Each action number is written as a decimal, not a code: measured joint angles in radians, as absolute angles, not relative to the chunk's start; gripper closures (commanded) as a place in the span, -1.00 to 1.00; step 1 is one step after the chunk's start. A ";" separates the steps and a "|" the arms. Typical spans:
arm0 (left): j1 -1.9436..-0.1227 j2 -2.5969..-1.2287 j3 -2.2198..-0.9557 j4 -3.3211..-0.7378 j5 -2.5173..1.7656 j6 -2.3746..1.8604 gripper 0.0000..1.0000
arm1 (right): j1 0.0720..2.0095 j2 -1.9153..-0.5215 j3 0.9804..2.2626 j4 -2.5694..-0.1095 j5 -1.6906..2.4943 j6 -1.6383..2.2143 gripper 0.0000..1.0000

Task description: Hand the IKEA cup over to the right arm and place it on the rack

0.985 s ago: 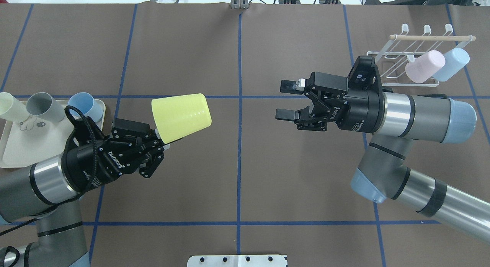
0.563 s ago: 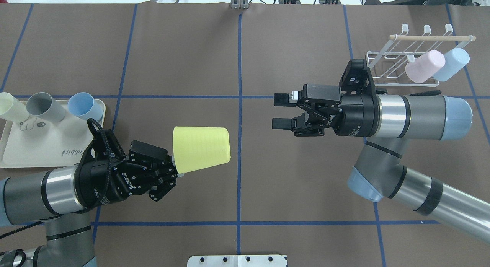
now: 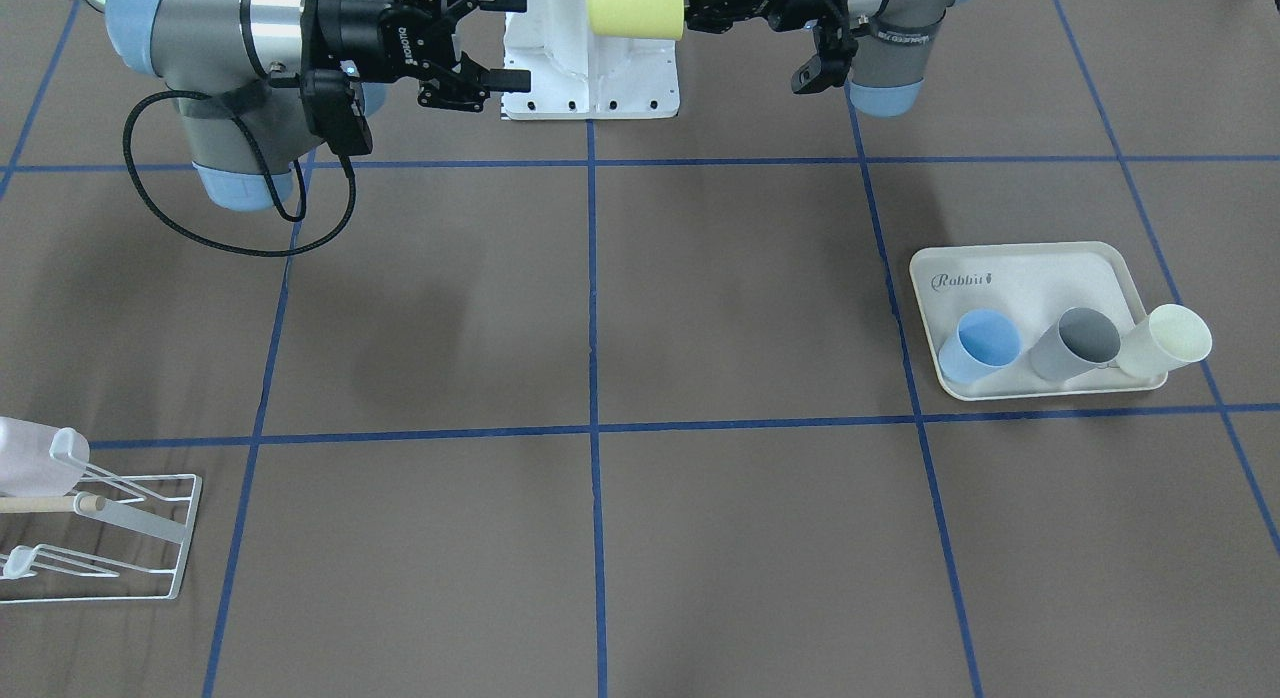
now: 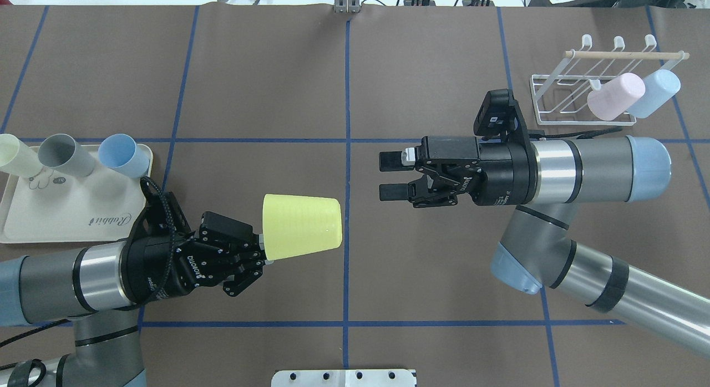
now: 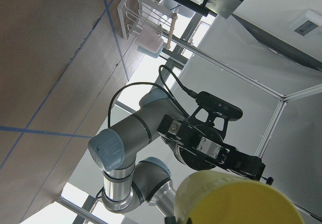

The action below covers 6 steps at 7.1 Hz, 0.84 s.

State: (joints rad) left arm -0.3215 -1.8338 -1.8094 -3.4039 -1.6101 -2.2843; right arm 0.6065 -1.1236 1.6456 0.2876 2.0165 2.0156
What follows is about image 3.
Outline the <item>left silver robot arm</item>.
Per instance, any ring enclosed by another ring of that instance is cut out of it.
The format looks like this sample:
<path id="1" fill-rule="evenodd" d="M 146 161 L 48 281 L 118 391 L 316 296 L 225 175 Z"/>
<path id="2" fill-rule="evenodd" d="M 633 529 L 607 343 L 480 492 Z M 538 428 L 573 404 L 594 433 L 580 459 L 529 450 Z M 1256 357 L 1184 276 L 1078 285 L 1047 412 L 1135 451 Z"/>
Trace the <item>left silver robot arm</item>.
<path id="1" fill-rule="evenodd" d="M 814 54 L 790 79 L 795 95 L 845 88 L 868 117 L 901 117 L 916 101 L 951 6 L 969 0 L 685 0 L 685 26 L 723 35 L 762 19 L 773 32 L 809 31 Z"/>

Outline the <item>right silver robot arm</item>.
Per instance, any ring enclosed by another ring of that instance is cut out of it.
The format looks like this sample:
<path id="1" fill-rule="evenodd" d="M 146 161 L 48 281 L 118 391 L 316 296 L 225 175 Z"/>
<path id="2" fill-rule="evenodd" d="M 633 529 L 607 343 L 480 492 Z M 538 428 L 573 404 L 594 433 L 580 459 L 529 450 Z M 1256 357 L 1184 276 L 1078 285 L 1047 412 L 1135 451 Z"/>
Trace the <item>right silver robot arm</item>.
<path id="1" fill-rule="evenodd" d="M 369 155 L 369 115 L 397 79 L 417 79 L 422 106 L 461 113 L 531 87 L 458 37 L 466 15 L 525 13 L 527 0 L 65 1 L 102 15 L 122 61 L 170 88 L 209 199 L 236 211 L 287 197 L 293 161 L 319 145 Z"/>

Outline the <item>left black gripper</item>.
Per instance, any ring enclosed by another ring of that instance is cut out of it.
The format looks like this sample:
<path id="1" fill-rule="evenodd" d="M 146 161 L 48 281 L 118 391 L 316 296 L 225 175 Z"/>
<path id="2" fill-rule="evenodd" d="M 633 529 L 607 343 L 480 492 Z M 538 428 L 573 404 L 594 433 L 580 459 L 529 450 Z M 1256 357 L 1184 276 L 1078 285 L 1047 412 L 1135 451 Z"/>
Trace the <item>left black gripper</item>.
<path id="1" fill-rule="evenodd" d="M 690 31 L 723 35 L 755 18 L 774 32 L 799 31 L 809 22 L 840 37 L 851 31 L 847 0 L 685 0 L 684 19 Z"/>

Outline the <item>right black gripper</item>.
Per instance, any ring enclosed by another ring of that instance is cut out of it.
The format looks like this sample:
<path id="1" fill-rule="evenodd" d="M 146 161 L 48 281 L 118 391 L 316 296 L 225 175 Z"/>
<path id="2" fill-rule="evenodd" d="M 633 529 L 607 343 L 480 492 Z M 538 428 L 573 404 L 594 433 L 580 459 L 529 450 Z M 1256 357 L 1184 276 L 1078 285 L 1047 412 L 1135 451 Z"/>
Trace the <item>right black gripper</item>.
<path id="1" fill-rule="evenodd" d="M 471 58 L 451 68 L 451 23 L 475 10 L 526 13 L 527 0 L 305 0 L 305 68 L 355 67 L 357 79 L 412 77 L 424 108 L 480 113 L 494 93 L 527 93 L 531 72 L 489 69 Z"/>

